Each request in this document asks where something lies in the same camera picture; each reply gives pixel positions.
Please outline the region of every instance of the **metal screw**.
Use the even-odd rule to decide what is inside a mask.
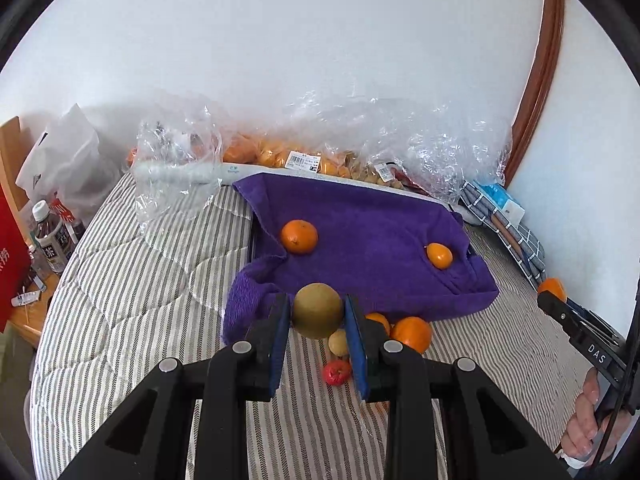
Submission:
[[[382,345],[382,348],[384,348],[390,354],[397,354],[398,352],[402,351],[402,343],[399,341],[395,341],[394,339],[389,339],[388,341],[385,341],[385,343]]]
[[[167,357],[166,359],[162,359],[158,368],[160,368],[161,372],[173,372],[178,367],[178,361],[176,361],[173,357]]]
[[[251,350],[251,343],[248,341],[238,341],[231,347],[236,354],[246,354]]]
[[[468,357],[458,359],[458,368],[463,372],[473,372],[476,369],[476,363]]]

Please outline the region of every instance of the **price label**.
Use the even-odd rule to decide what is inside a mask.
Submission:
[[[382,182],[391,182],[394,179],[394,176],[391,173],[391,170],[386,166],[384,162],[380,162],[379,164],[376,164],[374,168],[376,168],[376,171],[378,172],[380,178],[382,179]]]
[[[284,167],[288,170],[304,170],[318,172],[320,166],[320,157],[315,155],[307,155],[306,153],[290,152]]]

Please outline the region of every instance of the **finger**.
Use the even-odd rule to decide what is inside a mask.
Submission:
[[[593,414],[593,404],[587,398],[586,394],[580,394],[575,399],[575,415],[582,428],[582,432],[589,439],[598,433],[598,424],[596,423],[595,415]]]
[[[620,412],[618,413],[618,417],[616,418],[616,423],[614,424],[613,430],[611,431],[611,436],[609,437],[610,442],[613,441],[614,443],[617,443],[620,440],[620,438],[625,434],[625,431],[628,429],[629,424],[631,424],[632,418],[633,417],[627,410],[620,410]],[[610,420],[611,415],[607,415],[602,422],[602,431],[606,431]]]
[[[587,396],[591,404],[598,402],[600,397],[600,385],[598,384],[598,371],[596,368],[592,368],[587,372],[587,376],[584,378],[584,384],[582,390]]]
[[[590,452],[592,446],[591,440],[589,440],[582,432],[582,428],[578,423],[575,413],[566,425],[566,432],[569,434],[569,438],[574,443],[574,446],[578,448],[580,456]]]
[[[602,454],[602,458],[600,459],[600,462],[603,462],[604,460],[609,458],[609,456],[611,455],[611,453],[614,452],[615,449],[616,449],[616,443],[612,442],[611,440],[609,440],[607,442],[607,445],[606,445],[605,449],[604,449],[604,453]],[[593,461],[595,460],[595,458],[596,458],[596,453],[594,452],[591,455],[591,458],[587,461],[586,465],[587,466],[592,465]]]
[[[567,455],[572,456],[574,458],[578,458],[580,456],[580,452],[578,451],[578,448],[575,447],[575,444],[573,443],[573,441],[571,440],[571,437],[568,435],[566,431],[564,432],[564,434],[562,435],[562,438],[560,439],[560,446],[562,447],[562,450],[564,450],[564,452],[567,453]]]

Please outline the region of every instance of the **red box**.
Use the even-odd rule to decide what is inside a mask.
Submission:
[[[0,192],[0,332],[12,312],[14,298],[31,265],[29,250],[15,223],[4,193]]]

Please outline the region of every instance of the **small red apple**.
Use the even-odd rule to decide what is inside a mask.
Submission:
[[[322,376],[329,386],[340,386],[351,377],[351,365],[342,359],[331,361],[322,369]]]

